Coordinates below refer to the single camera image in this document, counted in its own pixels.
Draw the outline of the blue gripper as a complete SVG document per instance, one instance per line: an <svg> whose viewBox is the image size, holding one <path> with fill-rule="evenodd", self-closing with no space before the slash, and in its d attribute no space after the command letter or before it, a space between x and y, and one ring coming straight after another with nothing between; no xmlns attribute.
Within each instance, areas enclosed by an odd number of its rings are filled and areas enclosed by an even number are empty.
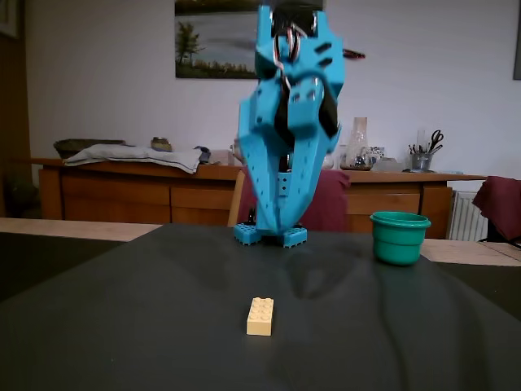
<svg viewBox="0 0 521 391"><path fill-rule="evenodd" d="M263 230L278 234L293 227L313 199L322 162L339 138L335 94L345 81L343 49L343 40L332 32L326 13L318 6L258 7L256 76L269 79L283 72L291 82L309 74L319 76L303 78L291 89L287 128L294 137L293 158L287 199L280 213L276 199L283 142L274 128L274 118L281 88L258 86L240 104L240 150L256 193L257 219Z"/></svg>

